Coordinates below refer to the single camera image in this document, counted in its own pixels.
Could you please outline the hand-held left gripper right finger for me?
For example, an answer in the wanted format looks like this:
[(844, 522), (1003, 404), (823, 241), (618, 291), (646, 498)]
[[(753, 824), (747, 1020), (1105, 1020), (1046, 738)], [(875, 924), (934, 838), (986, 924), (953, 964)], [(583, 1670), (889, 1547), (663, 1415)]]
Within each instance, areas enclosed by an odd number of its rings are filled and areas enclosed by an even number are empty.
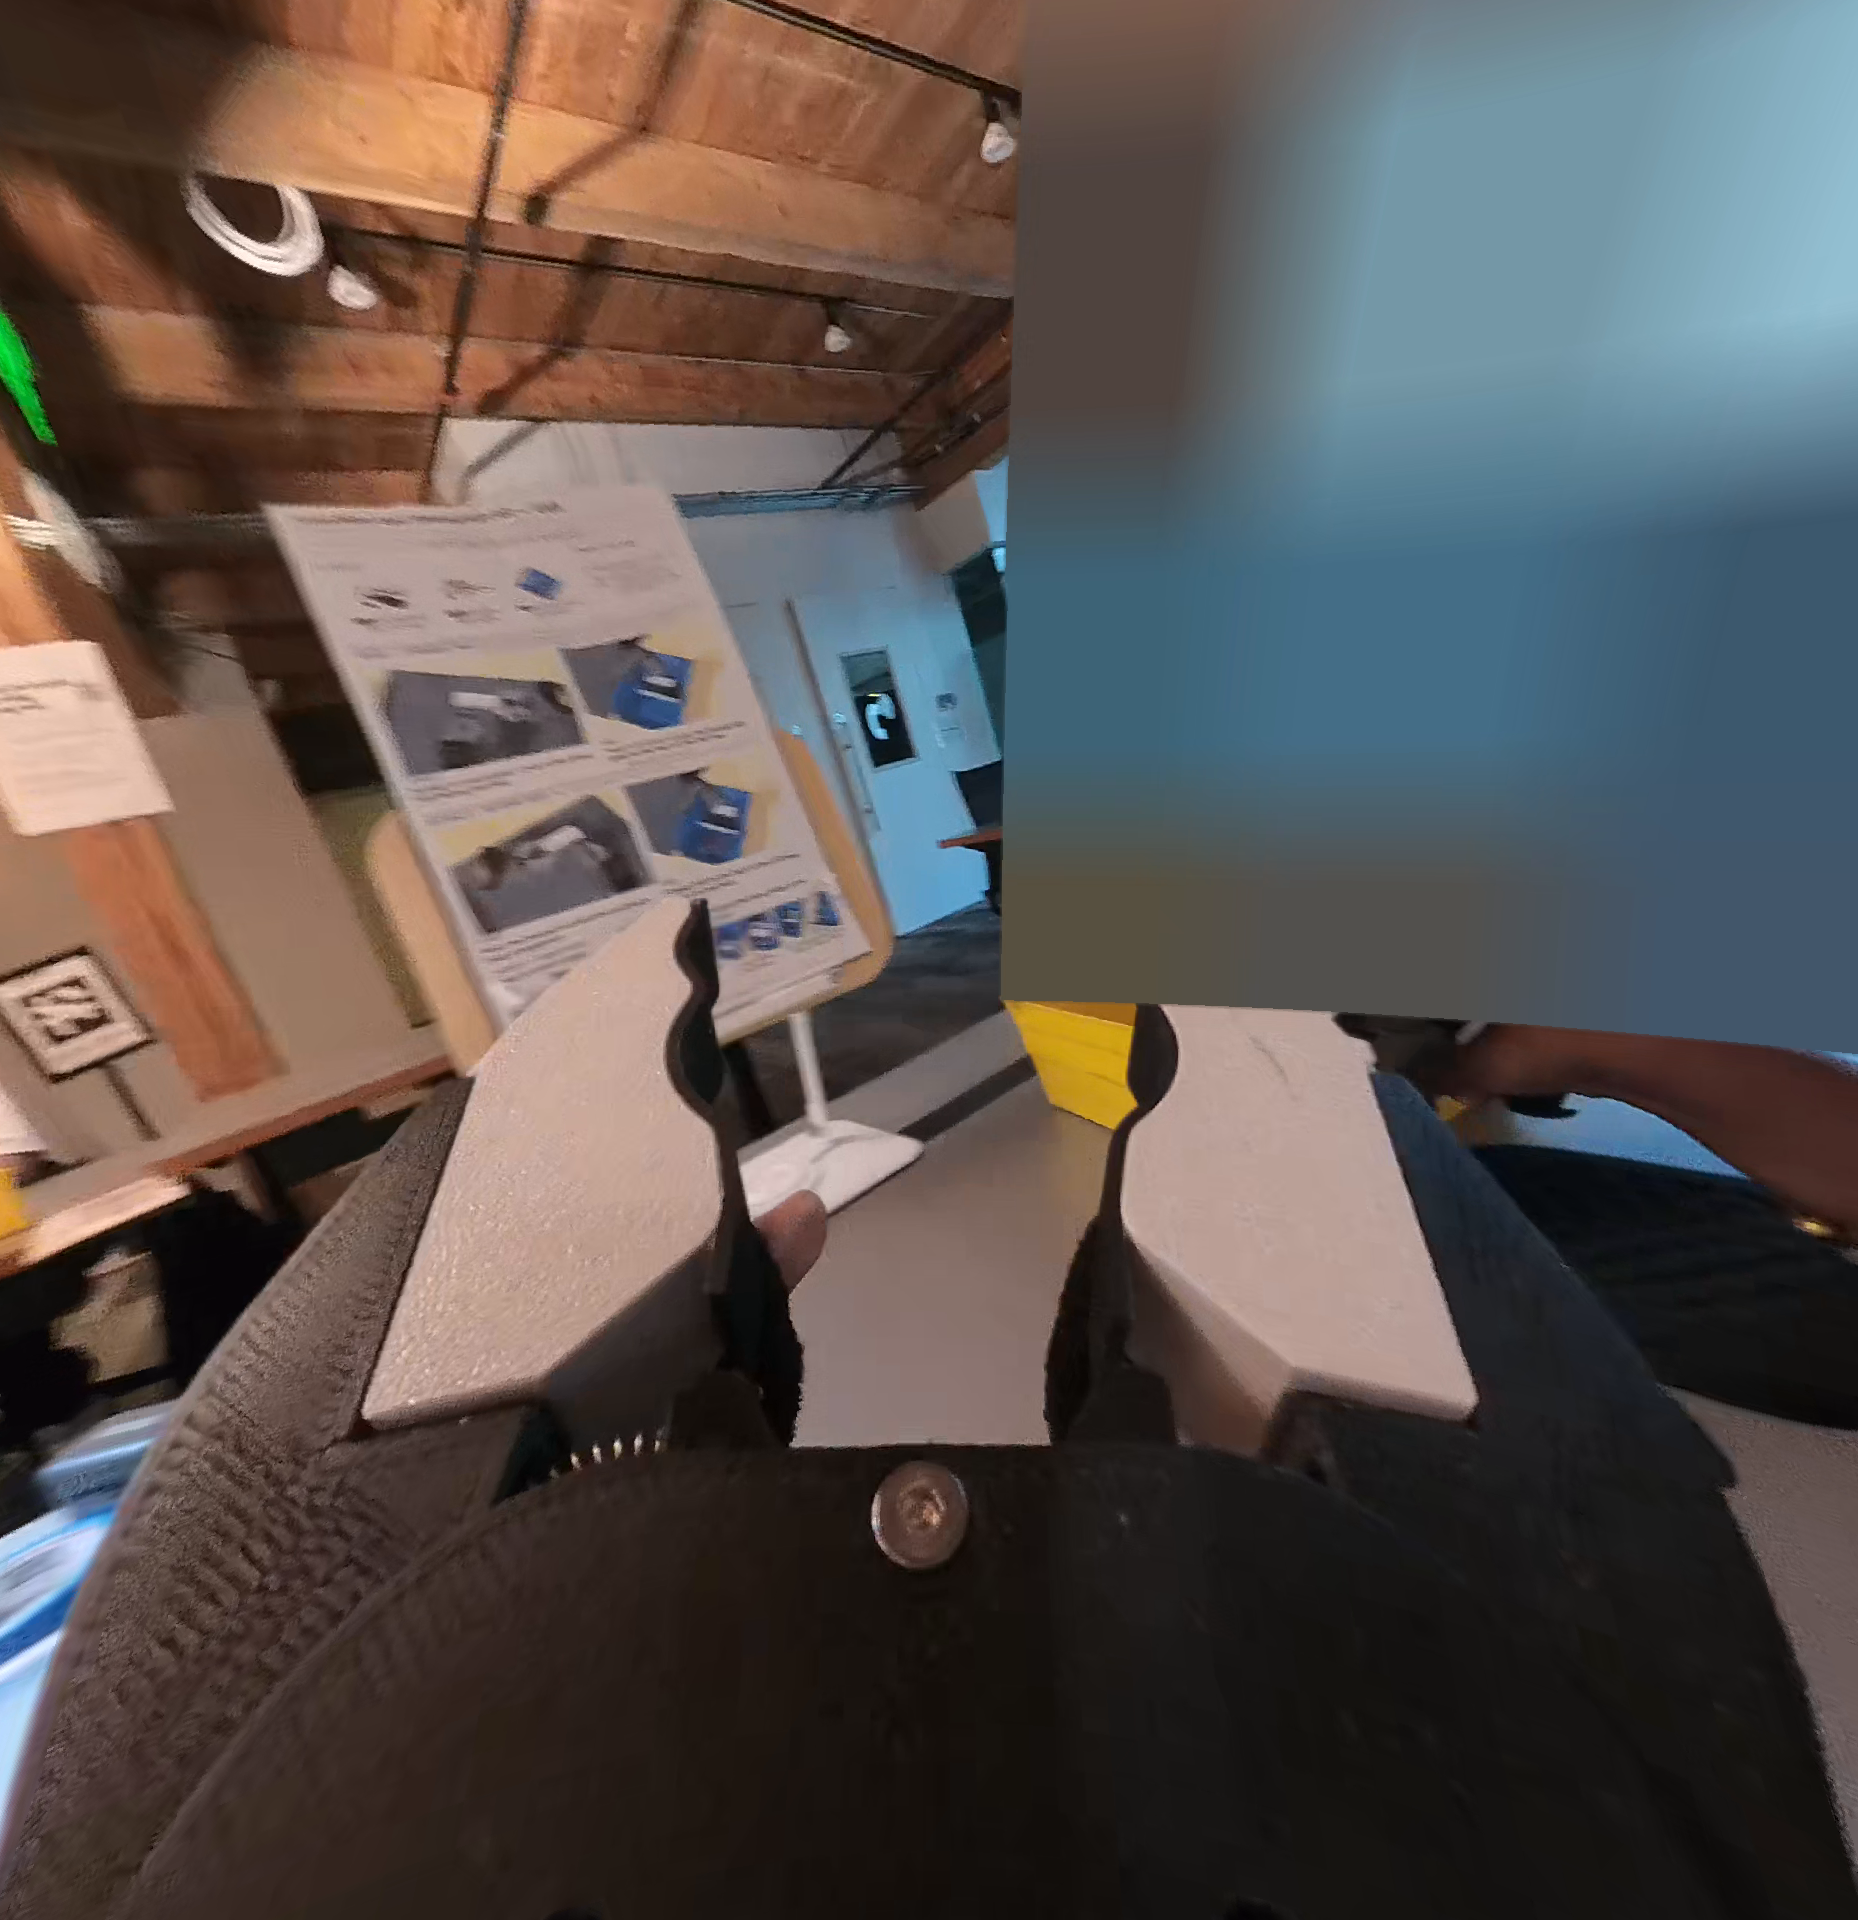
[(1124, 1084), (1049, 1329), (1049, 1441), (1271, 1453), (1309, 1408), (1473, 1419), (1357, 1037), (1321, 1007), (1135, 1001)]

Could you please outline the wooden post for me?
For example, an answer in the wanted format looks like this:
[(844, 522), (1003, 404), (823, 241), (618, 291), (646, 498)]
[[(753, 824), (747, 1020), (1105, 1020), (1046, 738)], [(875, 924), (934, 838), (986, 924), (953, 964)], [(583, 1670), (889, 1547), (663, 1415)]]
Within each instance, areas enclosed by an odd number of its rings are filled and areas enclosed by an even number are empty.
[[(182, 717), (172, 687), (124, 617), (113, 594), (83, 576), (75, 562), (19, 547), (33, 464), (0, 427), (0, 658), (39, 666), (53, 642), (100, 647), (100, 666), (129, 691), (129, 735)], [(157, 1037), (192, 1098), (253, 1093), (284, 1070), (243, 974), (229, 973), (172, 850), (157, 814), (75, 824), (44, 838), (66, 864), (107, 957), (142, 995)]]

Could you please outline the green exit sign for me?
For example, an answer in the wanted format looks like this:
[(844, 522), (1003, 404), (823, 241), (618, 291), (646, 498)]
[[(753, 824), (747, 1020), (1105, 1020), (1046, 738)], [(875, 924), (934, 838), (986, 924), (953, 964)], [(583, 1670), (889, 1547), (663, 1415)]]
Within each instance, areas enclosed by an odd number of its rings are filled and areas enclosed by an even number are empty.
[(0, 302), (0, 392), (28, 420), (33, 443), (59, 443), (53, 420), (44, 420), (44, 398), (39, 398), (39, 364), (33, 364), (28, 335), (19, 335), (19, 320), (6, 317), (6, 302)]

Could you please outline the black white marker sign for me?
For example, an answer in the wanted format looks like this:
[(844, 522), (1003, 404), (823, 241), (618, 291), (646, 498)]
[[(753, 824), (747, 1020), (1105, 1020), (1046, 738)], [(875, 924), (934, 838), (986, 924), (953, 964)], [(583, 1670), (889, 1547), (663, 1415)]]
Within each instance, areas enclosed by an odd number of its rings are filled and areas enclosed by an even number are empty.
[(113, 980), (100, 950), (59, 950), (0, 974), (0, 1028), (44, 1084), (107, 1070), (157, 1047), (157, 1024)]

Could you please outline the black mat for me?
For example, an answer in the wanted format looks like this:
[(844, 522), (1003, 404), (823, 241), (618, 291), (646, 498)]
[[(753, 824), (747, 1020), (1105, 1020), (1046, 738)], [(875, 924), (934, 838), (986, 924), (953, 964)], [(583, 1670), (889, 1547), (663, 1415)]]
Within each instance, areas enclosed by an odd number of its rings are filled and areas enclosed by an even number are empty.
[(1858, 1257), (1754, 1186), (1560, 1142), (1473, 1142), (1473, 1159), (1663, 1389), (1858, 1427)]

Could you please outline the wooden board floor stand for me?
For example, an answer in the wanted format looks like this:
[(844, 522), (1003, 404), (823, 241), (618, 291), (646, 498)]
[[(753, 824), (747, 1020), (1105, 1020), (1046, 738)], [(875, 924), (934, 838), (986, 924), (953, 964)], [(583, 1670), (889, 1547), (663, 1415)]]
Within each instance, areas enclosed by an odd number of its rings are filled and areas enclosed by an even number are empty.
[[(785, 1024), (794, 1070), (802, 1070), (802, 1119), (785, 1129), (770, 1129), (770, 1119), (753, 1119), (753, 1142), (742, 1142), (742, 1181), (747, 1181), (747, 1212), (777, 1212), (794, 1193), (815, 1193), (826, 1212), (844, 1212), (848, 1197), (875, 1193), (880, 1181), (921, 1159), (915, 1138), (826, 1114), (823, 1047), (815, 1047), (815, 1007), (889, 973), (894, 924), (866, 876), (859, 838), (844, 814), (815, 749), (802, 735), (777, 735), (777, 749), (785, 767), (785, 795), (802, 800), (823, 842), (823, 887), (807, 901), (802, 946), (826, 957), (826, 973), (723, 1020), (732, 1093), (747, 1084), (742, 1047), (770, 1024)], [(363, 869), (419, 974), (419, 995), (430, 1001), (453, 1070), (476, 1070), (483, 1049), (500, 1047), (500, 1020), (467, 964), (467, 946), (426, 876), (426, 858), (406, 814), (387, 814), (369, 831)]]

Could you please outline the yellow plastic bin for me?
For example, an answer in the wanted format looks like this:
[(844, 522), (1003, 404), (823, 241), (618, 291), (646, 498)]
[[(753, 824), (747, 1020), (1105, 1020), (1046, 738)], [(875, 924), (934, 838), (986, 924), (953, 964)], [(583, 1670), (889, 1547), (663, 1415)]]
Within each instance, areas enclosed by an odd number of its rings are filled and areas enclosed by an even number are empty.
[(1118, 1129), (1130, 1119), (1130, 1024), (1135, 1001), (1003, 1001), (1049, 1114)]

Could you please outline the white paper notice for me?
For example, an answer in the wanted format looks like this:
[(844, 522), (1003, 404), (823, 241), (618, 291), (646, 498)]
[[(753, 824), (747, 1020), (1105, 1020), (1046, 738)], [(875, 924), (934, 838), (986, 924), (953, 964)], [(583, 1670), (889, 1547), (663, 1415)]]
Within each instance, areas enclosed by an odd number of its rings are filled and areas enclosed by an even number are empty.
[(0, 647), (0, 814), (66, 838), (168, 814), (172, 795), (94, 642)]

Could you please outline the white instruction poster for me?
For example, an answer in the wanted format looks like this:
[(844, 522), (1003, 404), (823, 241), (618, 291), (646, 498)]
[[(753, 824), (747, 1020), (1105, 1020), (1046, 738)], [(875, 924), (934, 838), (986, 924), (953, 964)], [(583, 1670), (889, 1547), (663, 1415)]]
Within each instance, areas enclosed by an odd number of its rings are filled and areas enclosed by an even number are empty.
[(712, 916), (723, 1020), (826, 973), (823, 842), (669, 493), (265, 521), (500, 1024), (669, 898)]

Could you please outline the person's right forearm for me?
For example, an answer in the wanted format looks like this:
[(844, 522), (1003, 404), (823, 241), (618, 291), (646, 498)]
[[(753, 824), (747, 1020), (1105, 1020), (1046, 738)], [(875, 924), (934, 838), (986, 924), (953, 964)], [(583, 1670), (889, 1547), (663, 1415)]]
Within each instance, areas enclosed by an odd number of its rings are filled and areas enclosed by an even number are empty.
[(1486, 1024), (1437, 1070), (1448, 1098), (1617, 1098), (1639, 1107), (1858, 1257), (1858, 1067), (1779, 1047)]

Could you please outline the white door with window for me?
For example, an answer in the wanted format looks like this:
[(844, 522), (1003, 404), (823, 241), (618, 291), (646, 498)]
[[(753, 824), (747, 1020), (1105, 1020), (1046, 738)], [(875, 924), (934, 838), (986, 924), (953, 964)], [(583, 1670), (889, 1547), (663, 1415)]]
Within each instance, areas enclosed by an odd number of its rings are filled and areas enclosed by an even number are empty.
[(823, 691), (823, 738), (848, 786), (848, 824), (859, 831), (889, 924), (921, 931), (945, 916), (945, 876), (934, 876), (945, 831), (934, 831), (921, 726), (906, 717), (906, 683), (900, 683), (906, 608), (894, 589), (802, 594), (794, 635)]

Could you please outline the wooden desk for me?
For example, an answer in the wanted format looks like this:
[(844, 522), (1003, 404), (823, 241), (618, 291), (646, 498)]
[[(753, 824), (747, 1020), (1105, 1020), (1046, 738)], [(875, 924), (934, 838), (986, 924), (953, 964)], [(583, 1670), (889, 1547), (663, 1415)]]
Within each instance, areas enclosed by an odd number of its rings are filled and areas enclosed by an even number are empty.
[(328, 1056), (236, 1098), (192, 1107), (172, 1129), (113, 1142), (44, 1186), (28, 1186), (28, 1230), (0, 1241), (0, 1277), (86, 1241), (129, 1230), (182, 1197), (182, 1181), (338, 1114), (388, 1107), (453, 1079), (453, 1049), (411, 1028), (388, 1049)]

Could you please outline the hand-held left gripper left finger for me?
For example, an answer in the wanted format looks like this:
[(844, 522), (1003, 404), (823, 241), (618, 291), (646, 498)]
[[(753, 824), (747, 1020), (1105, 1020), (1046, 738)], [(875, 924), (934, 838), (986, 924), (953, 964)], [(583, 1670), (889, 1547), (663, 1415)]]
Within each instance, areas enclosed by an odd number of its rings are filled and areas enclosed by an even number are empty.
[(669, 898), (474, 1070), (363, 1380), (369, 1432), (543, 1415), (567, 1450), (785, 1450), (802, 1331), (723, 1128), (712, 916)]

